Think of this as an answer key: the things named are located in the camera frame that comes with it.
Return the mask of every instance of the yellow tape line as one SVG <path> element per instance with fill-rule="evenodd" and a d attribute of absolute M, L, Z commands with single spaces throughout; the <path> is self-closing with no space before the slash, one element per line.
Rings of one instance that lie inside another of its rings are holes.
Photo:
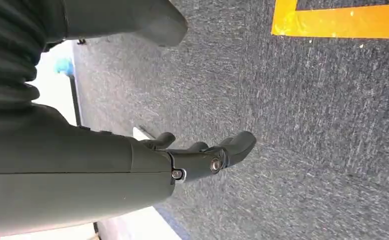
<path fill-rule="evenodd" d="M 292 37 L 389 39 L 389 4 L 296 11 L 297 0 L 276 0 L 271 33 Z"/>

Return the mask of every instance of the silver screw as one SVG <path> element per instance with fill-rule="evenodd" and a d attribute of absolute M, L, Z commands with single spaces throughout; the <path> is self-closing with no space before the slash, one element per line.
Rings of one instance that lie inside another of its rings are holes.
<path fill-rule="evenodd" d="M 212 164 L 210 165 L 210 169 L 213 172 L 218 172 L 221 168 L 221 162 L 218 158 L 212 159 Z"/>
<path fill-rule="evenodd" d="M 183 172 L 181 170 L 174 170 L 174 171 L 172 171 L 171 176 L 173 179 L 179 180 L 182 178 Z"/>

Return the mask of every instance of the prosthetic arm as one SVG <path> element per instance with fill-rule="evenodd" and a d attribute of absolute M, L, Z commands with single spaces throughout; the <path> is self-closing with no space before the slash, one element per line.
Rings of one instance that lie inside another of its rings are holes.
<path fill-rule="evenodd" d="M 69 227 L 161 202 L 176 182 L 217 174 L 256 143 L 250 132 L 218 146 L 167 149 L 163 133 L 137 141 L 67 123 L 33 104 L 26 84 L 47 43 L 132 32 L 177 45 L 187 23 L 168 0 L 0 0 L 0 236 Z"/>

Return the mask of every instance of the screw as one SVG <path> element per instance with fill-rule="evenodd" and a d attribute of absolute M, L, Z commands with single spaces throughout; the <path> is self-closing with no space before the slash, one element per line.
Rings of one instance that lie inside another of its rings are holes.
<path fill-rule="evenodd" d="M 217 173 L 221 169 L 221 162 L 218 158 L 212 159 L 212 163 L 210 165 L 210 169 L 212 172 Z"/>
<path fill-rule="evenodd" d="M 171 176 L 175 180 L 179 180 L 183 177 L 183 172 L 181 170 L 173 170 Z"/>

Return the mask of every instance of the grey carpet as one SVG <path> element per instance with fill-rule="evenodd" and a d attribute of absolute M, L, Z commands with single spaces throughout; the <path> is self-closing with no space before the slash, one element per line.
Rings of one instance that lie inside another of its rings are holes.
<path fill-rule="evenodd" d="M 272 36 L 273 1 L 176 5 L 179 47 L 75 46 L 83 123 L 170 131 L 174 147 L 257 136 L 243 164 L 161 205 L 190 239 L 389 239 L 389 39 Z"/>

